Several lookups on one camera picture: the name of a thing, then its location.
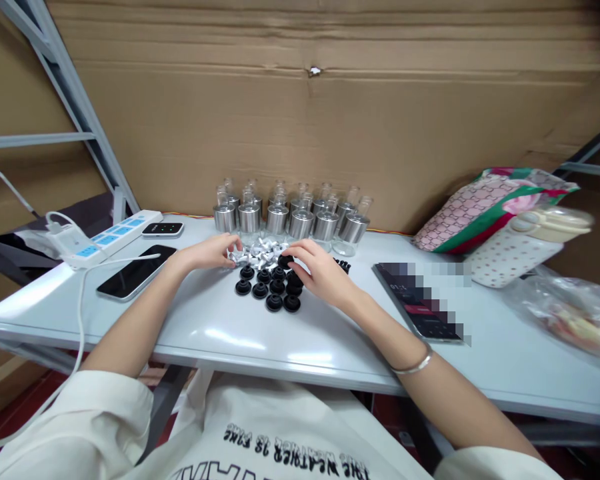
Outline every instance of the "patterned bag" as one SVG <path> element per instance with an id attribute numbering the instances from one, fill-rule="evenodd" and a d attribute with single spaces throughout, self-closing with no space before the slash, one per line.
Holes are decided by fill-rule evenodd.
<path id="1" fill-rule="evenodd" d="M 516 214 L 536 205 L 554 205 L 578 189 L 577 184 L 538 169 L 486 169 L 451 196 L 414 236 L 413 244 L 432 252 L 465 253 L 484 243 Z"/>

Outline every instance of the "sleeve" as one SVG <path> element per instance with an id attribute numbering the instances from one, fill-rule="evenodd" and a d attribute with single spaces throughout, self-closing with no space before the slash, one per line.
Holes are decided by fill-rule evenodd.
<path id="1" fill-rule="evenodd" d="M 80 371 L 44 414 L 4 446 L 0 480 L 119 477 L 144 452 L 152 404 L 152 392 L 138 380 Z"/>
<path id="2" fill-rule="evenodd" d="M 435 480 L 561 480 L 546 463 L 524 453 L 495 447 L 470 447 L 445 457 Z"/>

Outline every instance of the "smartphone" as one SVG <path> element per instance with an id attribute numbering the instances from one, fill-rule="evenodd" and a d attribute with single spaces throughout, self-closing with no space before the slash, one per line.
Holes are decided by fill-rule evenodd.
<path id="1" fill-rule="evenodd" d="M 160 267 L 177 250 L 164 245 L 154 245 L 140 256 L 159 253 L 158 258 L 150 260 L 134 260 L 96 289 L 96 293 L 117 301 L 129 301 L 146 287 L 156 276 Z"/>
<path id="2" fill-rule="evenodd" d="M 393 268 L 400 264 L 386 264 L 392 268 L 386 268 L 382 263 L 376 263 L 373 271 L 384 286 L 394 304 L 398 307 L 405 322 L 410 326 L 417 337 L 425 341 L 444 343 L 464 343 L 464 340 L 455 332 L 456 325 L 447 323 L 439 314 L 429 310 L 417 296 L 417 288 L 410 287 L 408 281 L 404 281 L 400 275 L 394 275 L 391 271 L 400 270 Z"/>
<path id="3" fill-rule="evenodd" d="M 184 229 L 182 223 L 150 223 L 142 230 L 142 236 L 148 239 L 178 238 Z"/>

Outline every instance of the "white cable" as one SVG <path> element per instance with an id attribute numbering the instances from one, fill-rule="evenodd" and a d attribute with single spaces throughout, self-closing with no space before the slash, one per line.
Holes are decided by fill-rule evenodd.
<path id="1" fill-rule="evenodd" d="M 73 221 L 72 218 L 66 216 L 64 213 L 60 213 L 60 212 L 56 212 L 56 211 L 47 212 L 47 214 L 45 215 L 45 217 L 47 219 L 47 224 L 48 225 L 50 225 L 53 222 L 53 220 L 51 220 L 51 217 L 54 216 L 54 215 L 56 215 L 57 217 L 60 217 L 60 218 L 64 218 L 64 220 L 68 221 L 70 224 L 72 224 L 74 227 L 76 227 L 80 231 L 80 233 L 82 233 L 85 236 L 85 238 L 87 239 L 87 241 L 90 244 L 92 244 L 95 248 L 97 248 L 98 250 L 100 250 L 105 255 L 105 257 L 107 259 L 111 258 L 111 256 L 107 252 L 105 252 L 100 245 L 98 245 L 90 237 L 87 236 L 87 234 L 82 230 L 82 228 L 80 228 L 78 226 L 78 224 L 76 222 Z"/>
<path id="2" fill-rule="evenodd" d="M 26 430 L 27 428 L 29 428 L 29 426 L 36 420 L 36 418 L 38 418 L 40 415 L 42 415 L 43 412 L 50 406 L 50 404 L 55 400 L 55 398 L 58 396 L 58 394 L 60 394 L 62 389 L 65 387 L 65 385 L 67 384 L 69 379 L 80 368 L 80 363 L 82 362 L 82 355 L 85 351 L 85 326 L 84 326 L 84 323 L 82 322 L 82 297 L 83 297 L 84 290 L 85 290 L 85 281 L 87 279 L 87 274 L 91 270 L 96 269 L 98 267 L 102 267 L 104 265 L 110 265 L 112 263 L 121 263 L 121 262 L 126 262 L 126 261 L 133 261 L 133 260 L 151 260 L 151 259 L 158 258 L 159 256 L 160 256 L 159 253 L 154 253 L 152 255 L 146 255 L 144 257 L 133 257 L 133 258 L 128 258 L 128 259 L 110 260 L 110 261 L 106 261 L 104 263 L 100 263 L 98 265 L 94 265 L 85 270 L 85 274 L 80 279 L 80 289 L 78 290 L 78 330 L 79 330 L 79 335 L 80 335 L 80 346 L 78 347 L 78 355 L 76 356 L 76 359 L 75 359 L 75 365 L 73 366 L 73 371 L 71 372 L 69 377 L 64 381 L 64 383 L 62 385 L 60 385 L 56 389 L 56 391 L 51 394 L 51 396 L 47 399 L 47 401 L 44 402 L 40 408 L 38 408 L 38 410 L 31 416 L 31 418 L 29 420 L 27 420 L 27 422 L 22 427 L 20 427 L 20 429 L 17 432 L 12 433 L 8 437 L 0 439 L 0 447 L 4 447 L 6 444 L 8 444 L 8 442 L 10 442 L 14 438 L 16 438 L 18 435 L 20 435 L 22 432 L 24 432 L 24 430 Z"/>

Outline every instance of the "hand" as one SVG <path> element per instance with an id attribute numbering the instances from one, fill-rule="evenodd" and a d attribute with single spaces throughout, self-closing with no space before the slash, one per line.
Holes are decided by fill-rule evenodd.
<path id="1" fill-rule="evenodd" d="M 342 310 L 360 296 L 360 288 L 333 260 L 333 257 L 313 240 L 300 240 L 282 254 L 293 255 L 302 260 L 311 273 L 296 262 L 290 262 L 289 266 L 298 274 L 310 292 L 330 305 Z"/>
<path id="2" fill-rule="evenodd" d="M 167 262 L 177 268 L 184 268 L 186 272 L 218 267 L 234 268 L 233 260 L 227 258 L 227 250 L 233 251 L 236 248 L 242 250 L 240 237 L 223 233 L 174 253 Z"/>

